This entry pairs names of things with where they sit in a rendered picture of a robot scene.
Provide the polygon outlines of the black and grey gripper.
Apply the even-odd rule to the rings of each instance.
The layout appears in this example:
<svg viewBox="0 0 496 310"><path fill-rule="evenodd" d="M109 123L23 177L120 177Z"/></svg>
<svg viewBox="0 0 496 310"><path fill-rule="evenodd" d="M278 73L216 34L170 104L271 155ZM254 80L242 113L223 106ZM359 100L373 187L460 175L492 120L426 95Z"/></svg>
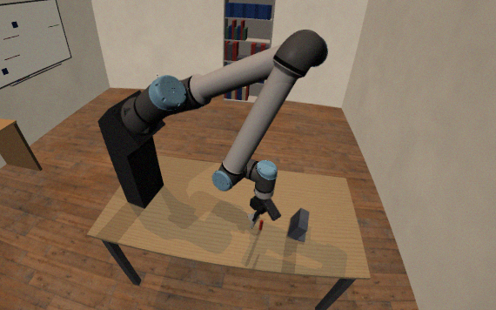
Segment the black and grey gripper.
<svg viewBox="0 0 496 310"><path fill-rule="evenodd" d="M261 200L266 201L268 199L259 199L256 197L256 195L250 200L250 207L256 211L253 214L248 214L248 218L251 221L249 229L253 228L254 225L256 224L257 220L259 219L259 215L263 214L266 212L264 206L261 203Z"/></svg>

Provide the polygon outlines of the dark grey sloped panel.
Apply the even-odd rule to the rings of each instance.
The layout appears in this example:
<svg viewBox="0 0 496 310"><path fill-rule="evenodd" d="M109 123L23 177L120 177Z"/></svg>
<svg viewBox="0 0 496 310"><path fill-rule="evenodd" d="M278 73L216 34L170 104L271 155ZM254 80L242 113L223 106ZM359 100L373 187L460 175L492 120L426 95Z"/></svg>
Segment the dark grey sloped panel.
<svg viewBox="0 0 496 310"><path fill-rule="evenodd" d="M303 208L300 208L290 221L288 237L305 242L305 234L308 228L309 213ZM304 234L304 235L303 235Z"/></svg>

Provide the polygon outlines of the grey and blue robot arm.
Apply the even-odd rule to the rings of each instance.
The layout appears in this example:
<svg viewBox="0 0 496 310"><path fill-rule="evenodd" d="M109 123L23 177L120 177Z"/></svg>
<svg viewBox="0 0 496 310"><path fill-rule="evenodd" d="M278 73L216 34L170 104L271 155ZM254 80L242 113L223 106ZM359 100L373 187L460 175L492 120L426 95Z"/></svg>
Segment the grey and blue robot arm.
<svg viewBox="0 0 496 310"><path fill-rule="evenodd" d="M130 98L124 103L121 109L124 125L131 132L146 136L155 131L158 122L167 116L199 109L222 93L267 79L222 165L212 174L212 182L225 192L243 178L254 181L254 193L259 199L268 199L261 200L261 203L274 221L281 217L271 200L278 168L269 160L258 162L251 156L296 81L303 78L311 67L320 66L325 61L328 48L323 41L313 30L299 30L281 46L261 51L203 76L195 74L184 80L170 75L161 76L137 98Z"/></svg>

